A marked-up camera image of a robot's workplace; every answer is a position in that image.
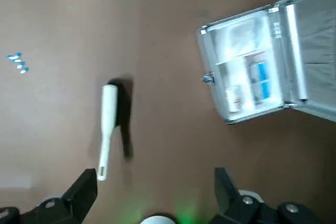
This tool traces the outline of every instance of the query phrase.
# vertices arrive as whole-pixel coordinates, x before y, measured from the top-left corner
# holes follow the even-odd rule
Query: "blue pill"
[[[22,69],[22,70],[21,70],[21,72],[20,72],[20,73],[25,73],[25,72],[27,72],[27,71],[28,71],[28,69],[29,69],[29,68],[24,68],[24,69]]]
[[[16,68],[21,69],[26,63],[24,61],[20,62]]]

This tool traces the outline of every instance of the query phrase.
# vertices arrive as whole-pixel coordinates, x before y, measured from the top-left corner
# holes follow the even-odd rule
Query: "metal bolt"
[[[7,215],[9,215],[8,209],[3,210],[0,212],[0,219],[6,217]]]
[[[252,198],[251,198],[251,197],[248,197],[248,196],[245,196],[245,197],[243,198],[243,202],[244,202],[245,204],[247,204],[247,205],[251,205],[251,204],[253,204],[253,200],[252,200]]]
[[[293,204],[287,204],[286,209],[287,209],[287,211],[291,212],[292,214],[296,214],[299,211],[298,207],[293,205]]]
[[[52,200],[52,201],[49,201],[45,204],[45,207],[46,208],[50,208],[50,207],[53,207],[55,205],[55,202]]]

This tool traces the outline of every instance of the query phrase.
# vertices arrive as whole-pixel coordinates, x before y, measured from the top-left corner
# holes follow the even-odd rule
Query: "open case lid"
[[[202,26],[198,43],[204,80],[227,123],[286,107],[336,121],[335,0],[281,0]],[[265,81],[255,85],[251,71],[264,66],[270,95],[260,102],[255,87]]]
[[[336,0],[276,3],[295,109],[336,121]]]

